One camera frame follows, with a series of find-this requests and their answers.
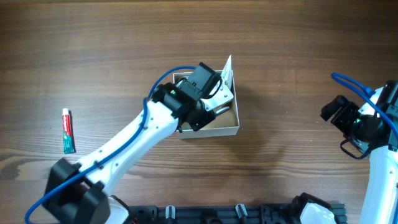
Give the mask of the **white leaf-print cream tube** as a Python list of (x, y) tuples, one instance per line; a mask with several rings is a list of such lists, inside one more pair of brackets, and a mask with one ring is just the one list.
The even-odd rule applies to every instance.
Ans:
[(224, 68), (221, 72), (221, 77), (223, 79), (223, 84), (231, 89), (232, 87), (232, 79), (233, 79), (233, 69), (232, 69), (232, 55), (230, 55), (224, 65)]

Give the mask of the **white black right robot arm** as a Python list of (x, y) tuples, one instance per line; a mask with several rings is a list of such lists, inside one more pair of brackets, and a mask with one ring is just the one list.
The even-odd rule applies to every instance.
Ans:
[(320, 116), (330, 121), (361, 155), (370, 173), (360, 223), (397, 223), (397, 82), (377, 90), (358, 88), (365, 103), (358, 106), (343, 95), (325, 105)]

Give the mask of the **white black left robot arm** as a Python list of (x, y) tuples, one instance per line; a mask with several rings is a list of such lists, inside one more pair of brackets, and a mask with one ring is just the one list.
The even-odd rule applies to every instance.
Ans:
[(223, 92), (231, 88), (231, 69), (215, 71), (204, 63), (189, 66), (191, 74), (177, 83), (157, 80), (143, 110), (99, 149), (74, 164), (62, 158), (51, 168), (39, 205), (60, 223), (134, 223), (129, 207), (113, 195), (124, 174), (151, 148), (187, 123), (199, 131), (214, 121)]

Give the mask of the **red green toothpaste tube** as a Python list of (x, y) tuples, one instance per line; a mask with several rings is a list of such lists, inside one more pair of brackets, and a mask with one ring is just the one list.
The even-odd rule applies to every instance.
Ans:
[(63, 126), (63, 151), (65, 154), (75, 152), (72, 137), (72, 126), (70, 119), (70, 112), (67, 108), (62, 110), (62, 126)]

